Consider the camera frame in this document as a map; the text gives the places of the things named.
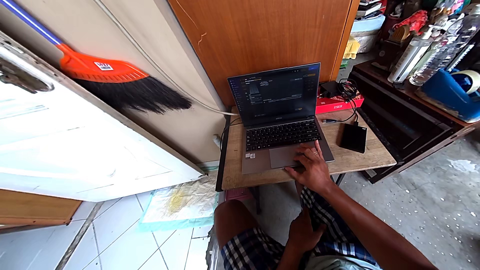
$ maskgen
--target broom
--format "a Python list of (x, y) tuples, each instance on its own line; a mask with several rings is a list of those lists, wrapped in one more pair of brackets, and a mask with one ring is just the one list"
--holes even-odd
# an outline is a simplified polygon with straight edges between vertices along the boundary
[(163, 114), (192, 106), (189, 99), (138, 67), (75, 52), (12, 0), (0, 2), (63, 52), (60, 68), (65, 74), (114, 109)]

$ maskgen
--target wooden table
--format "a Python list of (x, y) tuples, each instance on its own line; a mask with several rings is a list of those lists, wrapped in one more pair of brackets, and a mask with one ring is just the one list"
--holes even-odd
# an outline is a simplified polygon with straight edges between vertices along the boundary
[[(371, 129), (368, 128), (368, 125), (361, 116), (359, 116), (359, 126), (368, 128), (365, 153), (361, 154), (338, 146), (343, 131), (343, 124), (325, 124), (322, 123), (322, 120), (327, 118), (346, 119), (351, 114), (351, 110), (341, 110), (316, 115), (321, 123), (320, 125), (325, 139), (335, 158), (335, 161), (328, 163), (330, 174), (343, 174), (346, 172), (356, 172), (395, 165), (395, 159)], [(355, 117), (352, 117), (346, 123), (353, 123), (354, 118)], [(239, 124), (233, 125), (225, 131), (220, 156), (220, 166), (218, 169), (217, 191), (291, 181), (292, 178), (282, 169), (249, 174), (241, 173), (243, 129), (243, 125)]]

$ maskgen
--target wooden cabinet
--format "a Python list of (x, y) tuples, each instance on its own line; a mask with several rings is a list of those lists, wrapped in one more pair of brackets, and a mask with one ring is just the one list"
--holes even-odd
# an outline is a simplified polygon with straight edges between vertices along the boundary
[(387, 81), (389, 72), (371, 62), (355, 65), (349, 78), (365, 97), (359, 112), (397, 161), (395, 166), (363, 171), (371, 183), (405, 170), (480, 124), (465, 123), (420, 99), (414, 93), (417, 86), (406, 82), (405, 89), (395, 89)]
[(82, 201), (0, 189), (0, 227), (62, 225)]
[(335, 80), (360, 0), (168, 0), (218, 95), (227, 78), (321, 62)]

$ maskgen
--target checkered shorts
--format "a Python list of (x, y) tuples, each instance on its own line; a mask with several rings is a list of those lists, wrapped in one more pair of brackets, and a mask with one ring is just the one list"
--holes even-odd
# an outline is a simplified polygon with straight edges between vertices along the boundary
[[(300, 203), (310, 210), (312, 227), (326, 224), (322, 238), (311, 251), (305, 254), (300, 269), (310, 257), (338, 255), (364, 260), (378, 267), (376, 261), (363, 247), (340, 215), (316, 192), (304, 188)], [(285, 247), (260, 228), (247, 229), (233, 237), (221, 250), (225, 270), (276, 269)]]

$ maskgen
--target blue container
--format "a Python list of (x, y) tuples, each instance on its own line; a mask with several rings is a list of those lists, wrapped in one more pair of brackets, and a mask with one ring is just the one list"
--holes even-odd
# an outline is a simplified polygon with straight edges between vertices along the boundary
[(445, 70), (439, 70), (416, 94), (462, 121), (473, 123), (480, 120), (480, 101), (475, 101), (478, 94), (467, 95)]

